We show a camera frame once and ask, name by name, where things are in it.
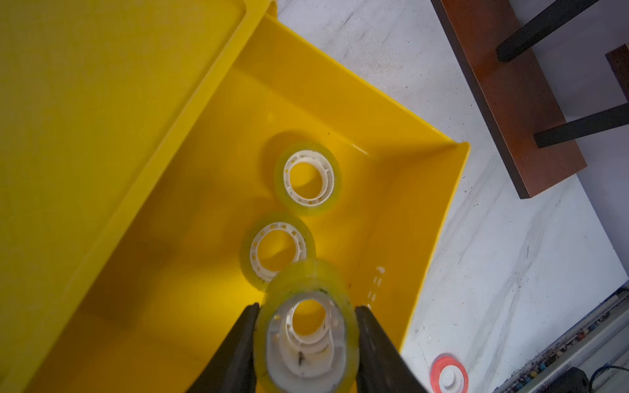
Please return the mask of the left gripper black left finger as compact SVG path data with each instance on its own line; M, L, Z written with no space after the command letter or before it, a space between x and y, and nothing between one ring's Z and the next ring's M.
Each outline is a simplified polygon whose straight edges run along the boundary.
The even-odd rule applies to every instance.
M187 392L255 392L253 334L260 305L246 306Z

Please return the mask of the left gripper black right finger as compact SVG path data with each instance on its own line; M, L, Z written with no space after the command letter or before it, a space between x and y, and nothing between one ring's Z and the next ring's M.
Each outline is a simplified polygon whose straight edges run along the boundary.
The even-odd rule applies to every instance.
M357 391L426 393L372 311L366 306L358 306L355 314L360 329Z

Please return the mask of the yellow top drawer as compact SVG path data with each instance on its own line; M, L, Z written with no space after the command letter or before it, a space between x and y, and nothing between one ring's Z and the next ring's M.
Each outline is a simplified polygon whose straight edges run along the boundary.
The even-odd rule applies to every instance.
M401 347L469 150L267 16L28 391L185 391L254 303L260 389L351 389L353 309Z

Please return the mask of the yellow plastic drawer cabinet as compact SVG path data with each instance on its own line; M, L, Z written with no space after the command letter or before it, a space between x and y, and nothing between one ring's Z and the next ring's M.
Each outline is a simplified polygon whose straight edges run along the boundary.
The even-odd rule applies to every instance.
M274 1L1 4L1 389L23 391Z

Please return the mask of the red tape roll right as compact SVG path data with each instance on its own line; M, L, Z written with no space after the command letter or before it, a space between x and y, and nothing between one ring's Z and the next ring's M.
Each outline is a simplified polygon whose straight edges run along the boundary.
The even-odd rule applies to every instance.
M430 385L434 393L468 393L467 370L455 357L441 354L432 363Z

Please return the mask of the brown wooden step shelf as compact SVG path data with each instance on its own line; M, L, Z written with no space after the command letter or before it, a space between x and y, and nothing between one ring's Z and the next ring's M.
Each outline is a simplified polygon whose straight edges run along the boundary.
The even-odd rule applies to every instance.
M432 6L522 199L586 168L577 139L628 124L628 105L566 121L532 47L593 6L554 1L521 25L507 1Z

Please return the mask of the metal base rail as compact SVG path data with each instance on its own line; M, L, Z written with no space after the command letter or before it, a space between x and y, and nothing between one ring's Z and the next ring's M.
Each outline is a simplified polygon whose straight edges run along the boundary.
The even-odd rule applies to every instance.
M627 392L628 288L622 287L497 392Z

